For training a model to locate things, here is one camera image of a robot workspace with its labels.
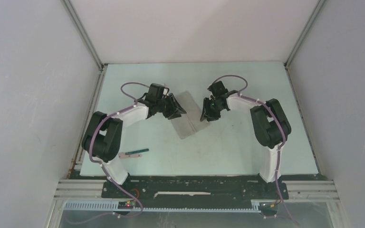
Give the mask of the grey cloth napkin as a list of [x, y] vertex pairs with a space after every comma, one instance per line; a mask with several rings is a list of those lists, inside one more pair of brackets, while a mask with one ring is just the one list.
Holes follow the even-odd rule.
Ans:
[[188, 91], [176, 95], [175, 98], [186, 111], [186, 114], [182, 114], [181, 117], [171, 120], [180, 139], [183, 140], [210, 126], [208, 121], [200, 120], [202, 109], [194, 101], [192, 95]]

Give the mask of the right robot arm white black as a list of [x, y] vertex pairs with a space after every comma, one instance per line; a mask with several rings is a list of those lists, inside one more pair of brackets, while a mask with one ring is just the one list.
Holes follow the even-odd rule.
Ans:
[[229, 91], [221, 81], [211, 84], [207, 90], [211, 95], [203, 100], [201, 122], [220, 119], [223, 110], [250, 114], [255, 137], [267, 150], [265, 163], [259, 172], [264, 181], [258, 184], [257, 191], [262, 198], [271, 198], [277, 191], [273, 182], [280, 177], [281, 151], [291, 133], [280, 102], [277, 99], [263, 102], [236, 90]]

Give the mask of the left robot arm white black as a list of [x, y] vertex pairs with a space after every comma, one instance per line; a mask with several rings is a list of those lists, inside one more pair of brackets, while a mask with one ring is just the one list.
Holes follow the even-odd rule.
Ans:
[[120, 198], [129, 196], [131, 184], [126, 182], [129, 173], [119, 158], [122, 131], [136, 122], [146, 120], [157, 113], [172, 120], [186, 114], [174, 94], [164, 85], [152, 83], [148, 91], [134, 103], [120, 111], [92, 114], [84, 133], [81, 147], [89, 160], [98, 164], [108, 180], [114, 183], [113, 192]]

